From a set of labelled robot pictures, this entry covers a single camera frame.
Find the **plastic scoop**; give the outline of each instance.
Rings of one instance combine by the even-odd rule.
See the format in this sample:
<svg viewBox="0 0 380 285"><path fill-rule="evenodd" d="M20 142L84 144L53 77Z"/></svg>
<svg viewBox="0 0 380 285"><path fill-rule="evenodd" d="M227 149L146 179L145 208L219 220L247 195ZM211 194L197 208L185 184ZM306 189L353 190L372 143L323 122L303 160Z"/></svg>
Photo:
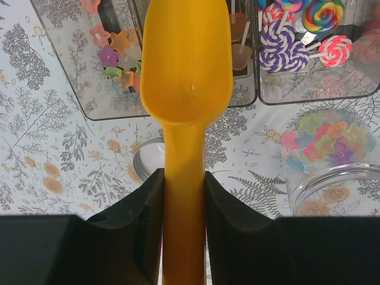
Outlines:
<svg viewBox="0 0 380 285"><path fill-rule="evenodd" d="M243 38L244 27L247 21L245 14L235 13L236 12L236 0L231 0L231 14L230 14L230 25L231 25L231 41L238 42Z"/></svg>
<svg viewBox="0 0 380 285"><path fill-rule="evenodd" d="M162 124L166 145L163 282L204 284L205 130L233 87L226 1L152 0L141 72L142 103Z"/></svg>
<svg viewBox="0 0 380 285"><path fill-rule="evenodd" d="M247 65L252 56L252 49L249 46L245 46L245 41L247 39L249 25L248 21L245 25L244 35L242 43L239 45L235 43L232 45L232 68L233 70L243 70Z"/></svg>

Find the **table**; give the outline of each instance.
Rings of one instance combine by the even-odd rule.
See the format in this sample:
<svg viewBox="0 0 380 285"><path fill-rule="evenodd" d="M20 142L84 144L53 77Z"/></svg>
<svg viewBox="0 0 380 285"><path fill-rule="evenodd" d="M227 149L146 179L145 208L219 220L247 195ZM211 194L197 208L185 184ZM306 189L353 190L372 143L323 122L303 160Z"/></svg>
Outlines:
<svg viewBox="0 0 380 285"><path fill-rule="evenodd" d="M149 117L85 118L31 4L23 4L0 1L0 213L75 213L86 219L139 187L132 157L143 142L161 137L162 129ZM30 51L30 58L17 62L19 68L11 66L4 48L7 33L20 37ZM41 61L50 76L39 81L34 68L41 70ZM32 90L37 81L40 88ZM338 107L357 112L380 137L380 93L282 106L257 101L227 109L209 127L207 169L259 212L271 218L289 215L281 178L281 133L292 118L309 110ZM265 198L258 201L259 194ZM378 211L368 208L368 214Z"/></svg>

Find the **scoop handle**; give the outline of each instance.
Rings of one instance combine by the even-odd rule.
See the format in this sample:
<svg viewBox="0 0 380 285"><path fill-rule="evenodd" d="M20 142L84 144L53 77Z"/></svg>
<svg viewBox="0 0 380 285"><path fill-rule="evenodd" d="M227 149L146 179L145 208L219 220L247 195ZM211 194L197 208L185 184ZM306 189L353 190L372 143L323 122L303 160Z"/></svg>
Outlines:
<svg viewBox="0 0 380 285"><path fill-rule="evenodd" d="M205 126L163 125L163 284L205 284Z"/></svg>

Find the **floral tablecloth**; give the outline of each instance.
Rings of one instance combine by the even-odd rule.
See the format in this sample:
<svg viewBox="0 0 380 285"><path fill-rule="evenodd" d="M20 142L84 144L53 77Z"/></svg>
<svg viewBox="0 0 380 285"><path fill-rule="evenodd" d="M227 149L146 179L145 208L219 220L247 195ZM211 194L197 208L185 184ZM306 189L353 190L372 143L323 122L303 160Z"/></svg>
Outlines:
<svg viewBox="0 0 380 285"><path fill-rule="evenodd" d="M62 23L70 19L60 15ZM20 6L0 0L0 46L0 213L75 213L86 219L139 187L132 157L142 143L163 135L161 126L150 117L85 118L27 1ZM227 109L209 127L207 169L255 210L272 218L289 215L281 132L309 110L338 107L356 112L380 135L380 93L282 106L257 101ZM377 189L363 191L380 201ZM368 208L368 214L377 213Z"/></svg>

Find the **yellow scoop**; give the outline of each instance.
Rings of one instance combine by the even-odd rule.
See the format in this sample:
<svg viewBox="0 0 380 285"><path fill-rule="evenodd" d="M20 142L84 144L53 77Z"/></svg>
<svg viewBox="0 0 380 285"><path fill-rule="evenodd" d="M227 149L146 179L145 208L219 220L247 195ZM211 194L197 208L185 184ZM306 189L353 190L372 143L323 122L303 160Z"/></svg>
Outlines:
<svg viewBox="0 0 380 285"><path fill-rule="evenodd" d="M205 130L223 114L232 87L226 0L152 0L141 99L166 145L164 285L205 282Z"/></svg>

